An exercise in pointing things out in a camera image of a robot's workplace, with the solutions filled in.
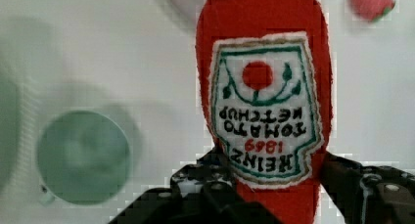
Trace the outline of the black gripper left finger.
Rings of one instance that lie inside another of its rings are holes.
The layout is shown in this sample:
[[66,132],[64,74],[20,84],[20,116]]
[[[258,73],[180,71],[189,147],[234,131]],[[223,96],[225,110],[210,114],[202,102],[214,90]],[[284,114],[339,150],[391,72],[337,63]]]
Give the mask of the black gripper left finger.
[[259,202],[236,191],[225,154],[213,149],[170,177],[167,188],[150,189],[109,224],[281,224]]

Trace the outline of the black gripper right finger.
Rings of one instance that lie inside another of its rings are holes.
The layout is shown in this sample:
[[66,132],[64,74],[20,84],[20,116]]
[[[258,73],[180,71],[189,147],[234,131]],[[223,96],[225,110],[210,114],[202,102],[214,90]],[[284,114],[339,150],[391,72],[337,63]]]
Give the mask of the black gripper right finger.
[[415,224],[414,175],[327,153],[321,184],[345,224]]

